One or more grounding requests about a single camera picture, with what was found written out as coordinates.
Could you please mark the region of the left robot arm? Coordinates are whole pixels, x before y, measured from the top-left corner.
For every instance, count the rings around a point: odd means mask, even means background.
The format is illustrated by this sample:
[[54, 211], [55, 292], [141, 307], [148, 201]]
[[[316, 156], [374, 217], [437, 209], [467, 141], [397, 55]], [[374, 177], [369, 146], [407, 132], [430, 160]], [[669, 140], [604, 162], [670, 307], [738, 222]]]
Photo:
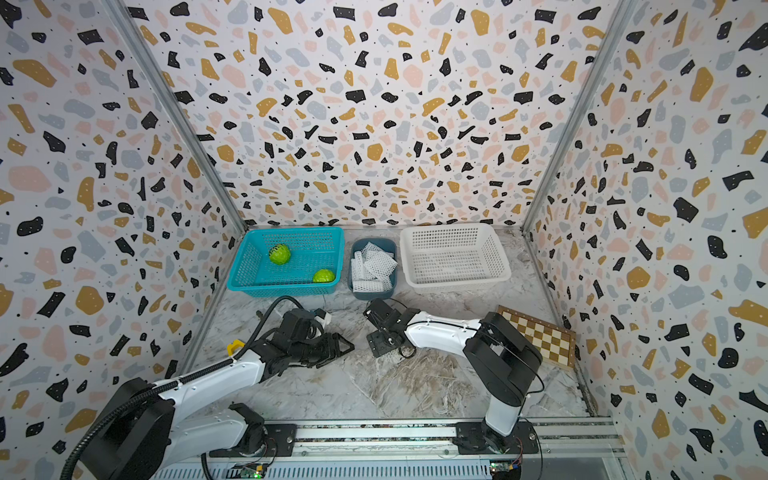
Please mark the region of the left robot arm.
[[322, 324], [322, 310], [296, 308], [281, 324], [226, 359], [162, 382], [132, 379], [73, 448], [62, 478], [83, 465], [97, 479], [149, 479], [167, 466], [214, 451], [278, 455], [264, 418], [243, 403], [201, 417], [199, 411], [292, 368], [322, 368], [355, 346]]

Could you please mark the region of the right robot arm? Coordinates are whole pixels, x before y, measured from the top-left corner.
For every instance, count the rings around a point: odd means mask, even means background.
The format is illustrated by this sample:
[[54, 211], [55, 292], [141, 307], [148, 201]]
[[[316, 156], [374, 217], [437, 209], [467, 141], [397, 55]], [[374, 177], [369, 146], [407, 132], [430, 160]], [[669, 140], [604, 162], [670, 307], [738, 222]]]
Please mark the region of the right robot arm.
[[531, 386], [541, 377], [543, 356], [501, 314], [481, 319], [457, 320], [415, 308], [399, 311], [382, 299], [364, 310], [375, 327], [367, 336], [376, 358], [406, 347], [432, 349], [466, 359], [490, 395], [480, 422], [456, 424], [454, 445], [462, 455], [522, 454], [538, 451], [535, 436], [518, 422]]

